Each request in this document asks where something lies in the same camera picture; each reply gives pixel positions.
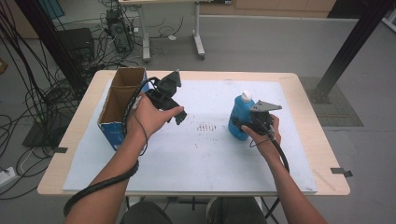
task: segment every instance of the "power strip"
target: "power strip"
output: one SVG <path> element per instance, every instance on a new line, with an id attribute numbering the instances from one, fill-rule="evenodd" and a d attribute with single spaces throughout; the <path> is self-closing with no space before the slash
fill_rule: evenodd
<path id="1" fill-rule="evenodd" d="M 6 173 L 5 171 L 2 171 L 2 172 L 0 173 L 0 188 L 2 188 L 4 185 L 8 184 L 8 183 L 11 182 L 12 180 L 18 178 L 18 177 L 15 175 L 14 168 L 9 167 L 9 168 L 7 169 L 7 171 L 8 171 L 8 173 Z"/>

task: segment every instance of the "floor mat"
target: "floor mat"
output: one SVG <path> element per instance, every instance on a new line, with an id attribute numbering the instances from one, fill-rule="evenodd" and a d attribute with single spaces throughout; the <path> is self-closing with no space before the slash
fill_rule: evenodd
<path id="1" fill-rule="evenodd" d="M 320 77 L 299 77 L 305 91 L 313 90 Z M 361 119 L 355 113 L 347 98 L 337 85 L 329 94 L 330 104 L 312 104 L 321 126 L 324 127 L 362 127 Z"/>

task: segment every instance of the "person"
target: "person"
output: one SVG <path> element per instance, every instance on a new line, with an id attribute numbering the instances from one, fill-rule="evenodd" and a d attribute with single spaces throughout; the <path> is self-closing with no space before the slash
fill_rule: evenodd
<path id="1" fill-rule="evenodd" d="M 142 98 L 127 123 L 127 134 L 121 146 L 108 164 L 91 182 L 91 185 L 129 171 L 136 163 L 146 140 L 155 134 L 173 116 L 183 111 L 183 106 L 160 111 L 150 99 Z M 279 119 L 275 116 L 276 141 L 280 144 Z M 305 198 L 283 166 L 279 154 L 267 136 L 260 136 L 249 127 L 244 132 L 257 144 L 274 176 L 276 189 L 289 223 L 326 223 L 315 207 Z M 128 179 L 98 190 L 79 200 L 70 210 L 64 223 L 115 223 L 119 214 Z M 266 223 L 254 198 L 217 198 L 207 211 L 208 223 Z M 131 206 L 121 223 L 172 223 L 171 219 L 155 203 L 140 202 Z"/>

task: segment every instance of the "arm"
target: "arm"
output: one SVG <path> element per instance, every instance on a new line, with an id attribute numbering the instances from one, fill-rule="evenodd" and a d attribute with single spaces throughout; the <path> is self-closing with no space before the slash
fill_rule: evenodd
<path id="1" fill-rule="evenodd" d="M 91 185 L 130 170 L 146 144 L 145 132 L 150 138 L 166 121 L 181 111 L 183 111 L 182 106 L 159 111 L 146 95 L 142 95 L 138 108 L 131 112 L 128 119 L 128 133 L 122 145 Z M 127 185 L 128 180 L 125 180 L 82 198 L 73 206 L 65 223 L 115 223 Z"/>
<path id="2" fill-rule="evenodd" d="M 276 141 L 280 144 L 281 136 L 279 134 L 279 118 L 272 116 L 274 119 L 274 129 L 276 132 Z M 289 223 L 326 223 L 317 209 L 305 198 L 300 189 L 291 178 L 290 174 L 283 166 L 279 153 L 271 141 L 266 141 L 267 136 L 260 136 L 247 126 L 242 129 L 257 144 L 257 149 L 268 163 L 271 173 L 274 176 L 276 189 L 285 211 L 286 219 Z"/>

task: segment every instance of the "hand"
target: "hand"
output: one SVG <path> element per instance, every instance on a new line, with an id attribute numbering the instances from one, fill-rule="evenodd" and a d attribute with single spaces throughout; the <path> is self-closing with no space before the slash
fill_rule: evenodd
<path id="1" fill-rule="evenodd" d="M 177 106 L 170 110 L 161 111 L 151 103 L 146 94 L 141 92 L 139 95 L 142 96 L 142 99 L 137 109 L 131 111 L 129 115 L 127 135 L 144 134 L 146 132 L 147 138 L 150 138 L 155 132 L 161 129 L 166 121 L 184 110 L 183 106 Z"/>
<path id="2" fill-rule="evenodd" d="M 273 127 L 274 127 L 274 137 L 276 141 L 280 144 L 281 136 L 279 133 L 279 118 L 273 114 L 271 114 L 273 118 Z M 251 130 L 248 126 L 243 125 L 242 130 L 247 133 L 253 141 L 256 143 L 257 149 L 260 151 L 262 156 L 269 161 L 280 161 L 279 153 L 277 149 L 273 145 L 273 143 L 269 140 L 267 135 L 259 135 Z"/>

